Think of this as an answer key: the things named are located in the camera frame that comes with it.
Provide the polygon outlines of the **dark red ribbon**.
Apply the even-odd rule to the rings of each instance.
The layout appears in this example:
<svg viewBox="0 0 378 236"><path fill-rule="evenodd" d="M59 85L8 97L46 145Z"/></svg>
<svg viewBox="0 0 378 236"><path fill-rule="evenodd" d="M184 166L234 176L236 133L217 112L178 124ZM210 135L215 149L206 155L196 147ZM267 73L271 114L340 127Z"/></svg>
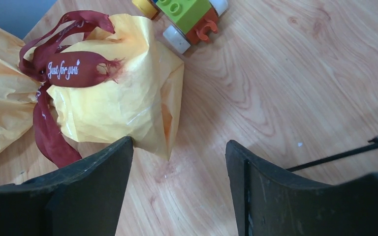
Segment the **dark red ribbon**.
<svg viewBox="0 0 378 236"><path fill-rule="evenodd" d="M58 168L68 166L82 157L63 137L50 111L48 88L52 85L67 88L87 88L98 85L117 73L121 60L108 60L89 51L65 52L61 42L68 36L83 33L87 37L94 29L114 33L109 16L91 10L71 11L62 16L56 27L72 22L54 35L53 28L44 36L26 44L19 52L19 69L41 82L36 92L33 110L34 136L41 153Z"/></svg>

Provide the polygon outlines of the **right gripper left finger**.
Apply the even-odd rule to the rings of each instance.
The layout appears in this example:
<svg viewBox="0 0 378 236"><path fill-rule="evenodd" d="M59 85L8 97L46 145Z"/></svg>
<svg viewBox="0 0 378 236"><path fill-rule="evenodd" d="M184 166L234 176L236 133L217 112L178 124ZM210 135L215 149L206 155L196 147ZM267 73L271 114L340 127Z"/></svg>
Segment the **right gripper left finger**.
<svg viewBox="0 0 378 236"><path fill-rule="evenodd" d="M123 137L21 184L0 186L0 236L113 236L133 160Z"/></svg>

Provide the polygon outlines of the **yellow flower bouquet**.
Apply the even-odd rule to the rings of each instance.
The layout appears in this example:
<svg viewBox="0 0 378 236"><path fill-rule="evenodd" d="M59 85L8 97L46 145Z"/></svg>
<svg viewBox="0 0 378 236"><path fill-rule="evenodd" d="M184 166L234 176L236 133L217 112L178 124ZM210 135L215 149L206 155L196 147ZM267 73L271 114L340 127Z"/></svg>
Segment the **yellow flower bouquet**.
<svg viewBox="0 0 378 236"><path fill-rule="evenodd" d="M50 86L50 111L64 139L111 144L131 136L135 146L169 159L176 139L183 61L154 37L141 16L109 16L114 33L94 29L61 42L65 52L89 51L121 60L112 78L87 88ZM19 69L26 45L0 29L0 153L33 128L36 92L42 85Z"/></svg>

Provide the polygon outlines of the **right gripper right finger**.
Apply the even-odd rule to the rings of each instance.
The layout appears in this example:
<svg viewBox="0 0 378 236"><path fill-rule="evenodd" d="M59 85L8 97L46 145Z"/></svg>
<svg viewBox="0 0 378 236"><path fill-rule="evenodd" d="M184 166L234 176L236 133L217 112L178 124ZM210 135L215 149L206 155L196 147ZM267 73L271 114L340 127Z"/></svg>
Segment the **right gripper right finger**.
<svg viewBox="0 0 378 236"><path fill-rule="evenodd" d="M329 185L226 144L226 166L241 236L378 236L378 173Z"/></svg>

